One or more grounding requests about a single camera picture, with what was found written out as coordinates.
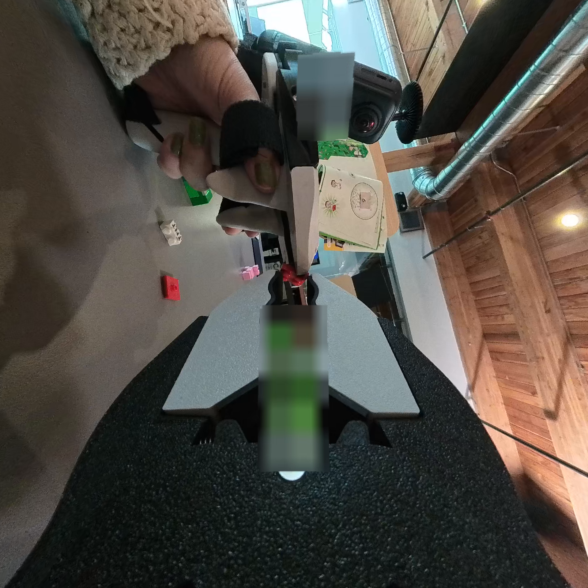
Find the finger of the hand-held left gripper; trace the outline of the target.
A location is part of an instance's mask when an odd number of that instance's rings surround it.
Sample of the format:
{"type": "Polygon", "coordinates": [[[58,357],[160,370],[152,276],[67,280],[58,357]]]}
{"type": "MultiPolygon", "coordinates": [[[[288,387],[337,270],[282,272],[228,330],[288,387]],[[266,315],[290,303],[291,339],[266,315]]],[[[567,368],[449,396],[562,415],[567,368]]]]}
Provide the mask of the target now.
{"type": "Polygon", "coordinates": [[[284,260],[299,276],[309,272],[319,246],[319,179],[313,166],[297,166],[286,177],[284,260]]]}

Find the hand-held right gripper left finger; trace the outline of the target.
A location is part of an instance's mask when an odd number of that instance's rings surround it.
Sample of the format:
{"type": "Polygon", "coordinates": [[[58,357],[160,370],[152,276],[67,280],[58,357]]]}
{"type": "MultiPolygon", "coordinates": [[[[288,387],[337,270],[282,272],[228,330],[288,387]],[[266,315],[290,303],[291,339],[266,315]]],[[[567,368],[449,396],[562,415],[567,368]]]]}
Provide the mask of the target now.
{"type": "Polygon", "coordinates": [[[259,369],[259,321],[279,273],[243,282],[208,316],[162,410],[170,415],[209,415],[246,386],[259,369]]]}

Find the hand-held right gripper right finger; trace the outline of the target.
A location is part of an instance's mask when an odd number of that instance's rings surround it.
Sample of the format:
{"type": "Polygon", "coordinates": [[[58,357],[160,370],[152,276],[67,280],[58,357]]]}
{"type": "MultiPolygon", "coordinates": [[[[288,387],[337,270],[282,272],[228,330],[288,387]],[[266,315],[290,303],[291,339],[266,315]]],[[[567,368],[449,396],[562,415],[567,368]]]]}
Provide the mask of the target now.
{"type": "Polygon", "coordinates": [[[417,417],[420,409],[376,315],[322,275],[310,275],[326,307],[328,381],[334,396],[375,418],[417,417]]]}

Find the small red black lego piece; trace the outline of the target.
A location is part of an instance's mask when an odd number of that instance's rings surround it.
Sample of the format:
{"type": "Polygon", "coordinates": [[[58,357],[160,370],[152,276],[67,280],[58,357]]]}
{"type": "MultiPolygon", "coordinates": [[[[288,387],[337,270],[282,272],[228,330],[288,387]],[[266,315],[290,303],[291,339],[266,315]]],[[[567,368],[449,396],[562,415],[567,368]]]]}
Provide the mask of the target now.
{"type": "Polygon", "coordinates": [[[295,267],[287,263],[282,264],[281,275],[286,303],[289,305],[307,305],[306,275],[297,275],[295,267]]]}

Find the person's left forearm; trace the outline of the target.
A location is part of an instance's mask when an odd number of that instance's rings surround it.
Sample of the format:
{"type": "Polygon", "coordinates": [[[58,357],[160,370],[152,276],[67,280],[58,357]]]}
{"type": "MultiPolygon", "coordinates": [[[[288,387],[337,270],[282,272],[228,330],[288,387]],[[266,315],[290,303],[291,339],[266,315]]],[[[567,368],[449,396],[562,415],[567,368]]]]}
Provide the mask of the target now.
{"type": "Polygon", "coordinates": [[[180,45],[238,36],[226,1],[72,1],[113,85],[122,90],[180,45]]]}

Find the lego instruction booklet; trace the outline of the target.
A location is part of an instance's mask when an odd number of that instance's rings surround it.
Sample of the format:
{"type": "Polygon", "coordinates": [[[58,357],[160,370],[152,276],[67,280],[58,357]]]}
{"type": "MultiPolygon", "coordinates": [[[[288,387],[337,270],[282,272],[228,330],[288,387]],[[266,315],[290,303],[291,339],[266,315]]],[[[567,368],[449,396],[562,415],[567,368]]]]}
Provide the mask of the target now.
{"type": "Polygon", "coordinates": [[[319,235],[376,251],[385,238],[382,182],[326,165],[318,175],[319,235]]]}

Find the green lego brick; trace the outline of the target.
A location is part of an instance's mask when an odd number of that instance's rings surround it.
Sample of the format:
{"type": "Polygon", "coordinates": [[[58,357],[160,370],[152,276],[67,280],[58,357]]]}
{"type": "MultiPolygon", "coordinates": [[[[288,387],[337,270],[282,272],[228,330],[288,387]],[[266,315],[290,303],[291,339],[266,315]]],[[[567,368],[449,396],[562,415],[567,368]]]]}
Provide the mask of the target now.
{"type": "Polygon", "coordinates": [[[212,200],[213,193],[210,189],[204,191],[197,190],[192,187],[184,177],[182,177],[181,180],[192,206],[206,205],[212,200]]]}

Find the person's left hand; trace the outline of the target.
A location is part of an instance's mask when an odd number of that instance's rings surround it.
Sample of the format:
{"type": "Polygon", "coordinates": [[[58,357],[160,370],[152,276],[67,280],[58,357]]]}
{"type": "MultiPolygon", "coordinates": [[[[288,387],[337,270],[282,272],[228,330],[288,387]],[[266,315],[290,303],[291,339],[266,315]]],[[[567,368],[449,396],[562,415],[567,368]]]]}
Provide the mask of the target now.
{"type": "Polygon", "coordinates": [[[159,143],[158,166],[195,190],[223,196],[217,223],[225,233],[280,235],[279,212],[262,206],[278,188],[284,164],[278,118],[223,38],[204,36],[173,48],[123,90],[126,114],[159,143]]]}

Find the green pixel-print box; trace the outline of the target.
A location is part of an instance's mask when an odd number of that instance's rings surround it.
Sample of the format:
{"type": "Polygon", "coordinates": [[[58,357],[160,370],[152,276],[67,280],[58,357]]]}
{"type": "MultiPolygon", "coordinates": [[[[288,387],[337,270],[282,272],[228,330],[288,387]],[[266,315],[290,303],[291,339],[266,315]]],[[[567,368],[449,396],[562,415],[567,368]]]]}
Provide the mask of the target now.
{"type": "Polygon", "coordinates": [[[366,158],[369,150],[364,143],[347,138],[319,141],[318,153],[320,160],[328,160],[331,157],[366,158]]]}

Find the silver metal duct pipe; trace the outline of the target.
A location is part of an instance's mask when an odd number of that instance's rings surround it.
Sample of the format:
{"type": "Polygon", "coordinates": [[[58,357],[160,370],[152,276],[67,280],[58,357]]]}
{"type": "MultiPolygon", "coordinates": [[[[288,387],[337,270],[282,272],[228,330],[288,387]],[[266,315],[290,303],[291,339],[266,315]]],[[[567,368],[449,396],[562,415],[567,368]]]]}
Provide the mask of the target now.
{"type": "Polygon", "coordinates": [[[441,171],[434,174],[427,166],[410,170],[414,189],[430,201],[448,198],[586,58],[587,1],[583,1],[441,171]]]}

